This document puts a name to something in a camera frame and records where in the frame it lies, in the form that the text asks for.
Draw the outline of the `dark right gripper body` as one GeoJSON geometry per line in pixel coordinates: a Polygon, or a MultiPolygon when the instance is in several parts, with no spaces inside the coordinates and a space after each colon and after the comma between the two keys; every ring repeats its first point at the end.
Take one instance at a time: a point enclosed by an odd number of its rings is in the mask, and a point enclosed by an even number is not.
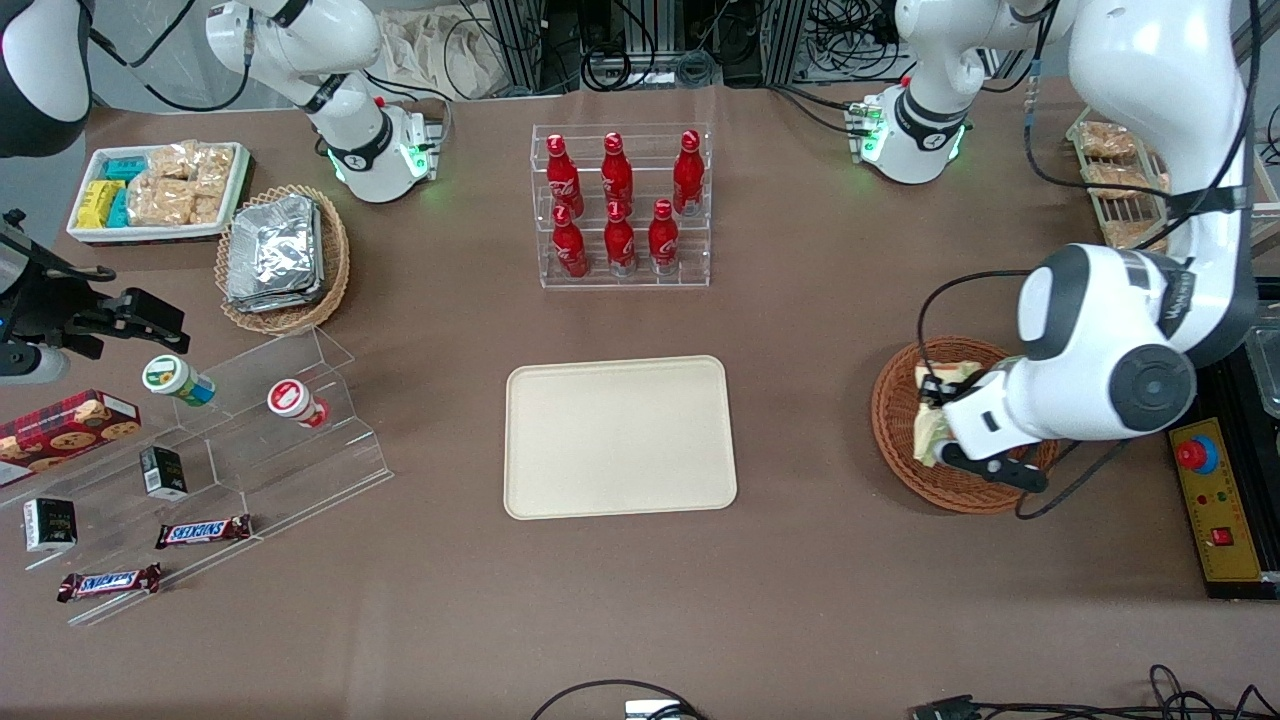
{"type": "Polygon", "coordinates": [[[23,231],[23,211],[3,214],[3,342],[64,345],[65,320],[47,316],[52,301],[49,284],[73,275],[72,265],[31,240],[23,231]]]}

